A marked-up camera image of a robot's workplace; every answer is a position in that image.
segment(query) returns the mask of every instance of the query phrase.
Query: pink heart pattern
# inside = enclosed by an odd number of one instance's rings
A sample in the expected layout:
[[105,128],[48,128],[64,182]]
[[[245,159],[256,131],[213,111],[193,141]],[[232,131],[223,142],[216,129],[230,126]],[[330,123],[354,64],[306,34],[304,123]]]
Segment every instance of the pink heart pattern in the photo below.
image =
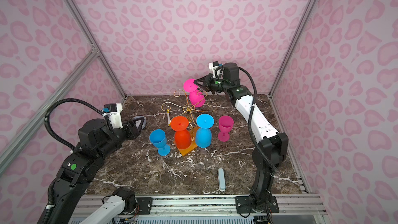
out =
[[89,47],[62,0],[4,0],[0,25],[1,154]]
[[396,2],[320,0],[275,93],[332,223],[398,222]]
[[[17,97],[13,97],[13,101],[26,99],[30,94],[32,91],[28,92],[19,85],[14,92]],[[97,108],[122,101],[98,60],[91,64],[65,97],[82,99]],[[1,101],[1,106],[5,106],[3,101],[7,99]],[[99,117],[97,113],[83,105],[65,103],[52,113],[51,124],[58,135],[76,145],[78,128],[96,117]],[[1,135],[0,148],[7,143],[8,139]],[[0,222],[37,222],[47,201],[47,187],[69,154],[70,150],[55,141],[42,126],[0,179]],[[45,201],[40,200],[42,195],[46,195]]]
[[[97,38],[106,41],[103,48],[115,74],[128,94],[173,93],[190,77],[208,73],[207,64],[238,62],[252,74],[265,67],[266,73],[256,73],[260,93],[268,93],[288,48],[292,32],[307,0],[76,0],[90,20]],[[111,21],[106,15],[112,14]],[[369,18],[376,18],[375,13]],[[118,42],[122,37],[126,42]],[[128,64],[112,56],[139,58],[140,64]],[[185,57],[203,57],[190,70]],[[155,61],[164,67],[155,67]],[[140,69],[151,68],[158,73],[138,78]],[[169,81],[165,86],[162,80]],[[247,77],[242,82],[250,86]]]

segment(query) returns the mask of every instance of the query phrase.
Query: metal bracket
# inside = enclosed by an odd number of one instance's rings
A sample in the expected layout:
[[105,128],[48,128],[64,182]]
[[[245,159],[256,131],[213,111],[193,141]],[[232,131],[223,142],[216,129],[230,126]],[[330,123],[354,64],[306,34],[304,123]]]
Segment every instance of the metal bracket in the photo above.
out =
[[[249,197],[235,197],[236,212],[238,214],[248,214],[249,212],[254,212],[251,208],[251,203]],[[279,213],[278,202],[275,196],[271,196],[271,202],[268,203],[269,209],[272,213]]]
[[150,214],[152,208],[152,197],[137,197],[139,211],[137,214]]

